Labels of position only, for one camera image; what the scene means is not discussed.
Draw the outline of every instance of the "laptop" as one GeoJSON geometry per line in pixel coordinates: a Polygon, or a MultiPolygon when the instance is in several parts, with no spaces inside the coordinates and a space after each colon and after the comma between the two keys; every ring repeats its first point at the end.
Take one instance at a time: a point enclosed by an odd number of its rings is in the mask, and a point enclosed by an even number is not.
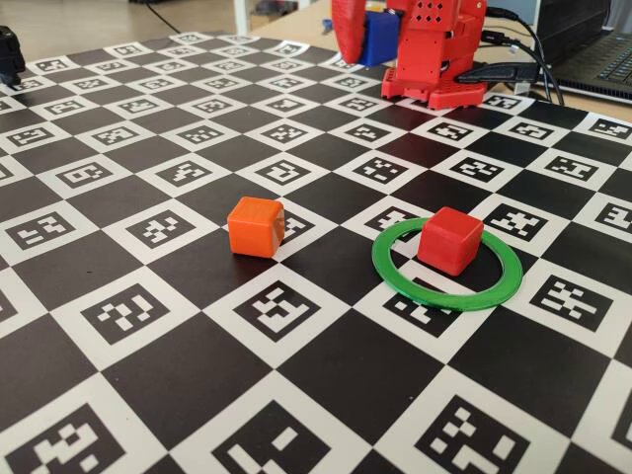
{"type": "Polygon", "coordinates": [[[562,89],[632,104],[632,0],[539,0],[535,23],[562,89]]]}

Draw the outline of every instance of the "red cube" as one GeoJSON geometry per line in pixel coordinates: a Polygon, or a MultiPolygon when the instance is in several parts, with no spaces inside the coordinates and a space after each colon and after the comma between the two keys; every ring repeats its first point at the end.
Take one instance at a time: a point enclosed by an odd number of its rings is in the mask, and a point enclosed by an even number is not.
{"type": "Polygon", "coordinates": [[[417,257],[457,277],[476,257],[483,236],[483,222],[444,207],[424,225],[417,257]]]}

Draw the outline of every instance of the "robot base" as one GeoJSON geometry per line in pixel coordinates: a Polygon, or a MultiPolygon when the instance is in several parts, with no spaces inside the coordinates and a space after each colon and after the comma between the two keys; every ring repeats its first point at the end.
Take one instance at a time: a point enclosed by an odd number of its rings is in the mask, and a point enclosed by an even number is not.
{"type": "Polygon", "coordinates": [[[485,84],[459,84],[452,79],[441,79],[436,89],[415,87],[414,84],[398,81],[394,68],[386,70],[382,82],[382,97],[385,99],[410,97],[428,103],[428,108],[432,110],[477,106],[483,102],[486,91],[485,84]]]}

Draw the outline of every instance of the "red robot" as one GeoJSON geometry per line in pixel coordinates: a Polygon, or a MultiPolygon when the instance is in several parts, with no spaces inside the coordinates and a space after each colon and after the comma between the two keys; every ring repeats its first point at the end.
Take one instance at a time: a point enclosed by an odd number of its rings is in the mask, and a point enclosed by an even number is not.
{"type": "MultiPolygon", "coordinates": [[[[358,62],[369,41],[365,37],[369,28],[365,31],[365,1],[333,0],[334,29],[348,64],[358,62]]],[[[486,1],[387,0],[387,8],[400,22],[397,66],[386,71],[382,96],[412,97],[435,110],[480,104],[486,84],[459,84],[454,79],[472,69],[486,1]]]]}

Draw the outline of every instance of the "plastic ring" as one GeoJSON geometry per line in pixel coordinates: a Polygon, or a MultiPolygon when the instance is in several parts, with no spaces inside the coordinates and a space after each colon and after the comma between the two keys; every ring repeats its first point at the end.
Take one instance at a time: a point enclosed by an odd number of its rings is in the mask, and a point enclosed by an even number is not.
{"type": "Polygon", "coordinates": [[[511,247],[487,231],[483,232],[482,243],[496,254],[503,270],[501,279],[491,288],[467,295],[446,294],[427,289],[403,276],[391,259],[391,247],[402,235],[421,230],[426,221],[419,218],[395,224],[383,231],[373,243],[373,265],[393,289],[417,303],[455,311],[491,308],[514,296],[522,283],[522,264],[511,247]]]}

